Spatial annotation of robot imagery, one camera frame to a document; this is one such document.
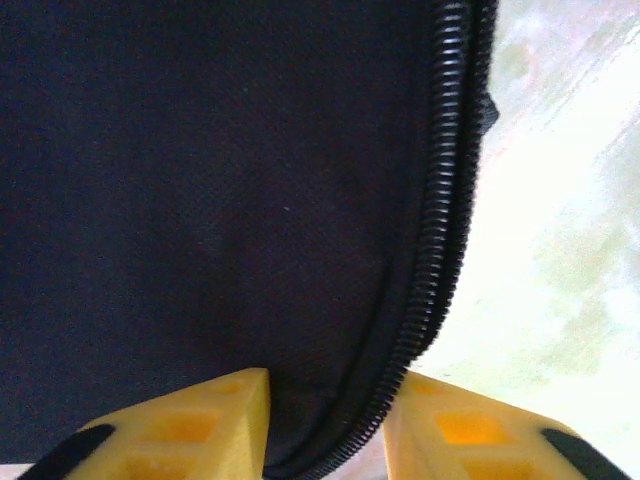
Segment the black fabric bag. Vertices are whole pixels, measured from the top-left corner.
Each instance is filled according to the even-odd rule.
[[[0,5],[0,463],[266,367],[265,476],[373,434],[459,273],[491,0]]]

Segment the black zipper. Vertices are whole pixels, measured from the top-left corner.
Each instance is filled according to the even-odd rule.
[[[496,11],[497,0],[434,2],[428,170],[405,316],[390,360],[355,427],[295,480],[328,475],[371,439],[409,364],[434,340],[447,313],[469,230]]]

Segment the zipper teeth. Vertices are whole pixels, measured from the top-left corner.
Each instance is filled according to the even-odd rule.
[[[429,166],[424,183],[422,222],[419,227],[414,274],[405,317],[391,353],[364,413],[350,434],[322,462],[292,480],[317,480],[355,455],[375,434],[391,408],[409,364],[433,338],[432,324],[442,322],[448,308],[466,243],[472,206],[476,160],[480,148],[481,95],[486,91],[496,0],[482,2],[476,12],[475,58],[472,78],[465,85],[469,7],[459,1],[439,2],[433,11],[431,41],[436,45],[430,71]],[[462,111],[466,96],[468,109]],[[460,116],[472,122],[461,139]],[[462,146],[465,158],[458,152]]]

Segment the zipper track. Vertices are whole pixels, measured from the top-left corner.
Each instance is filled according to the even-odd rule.
[[[449,308],[469,230],[497,11],[497,0],[469,3],[437,0],[432,11],[428,169],[409,299],[390,360],[349,435],[293,480],[328,475],[371,439]]]

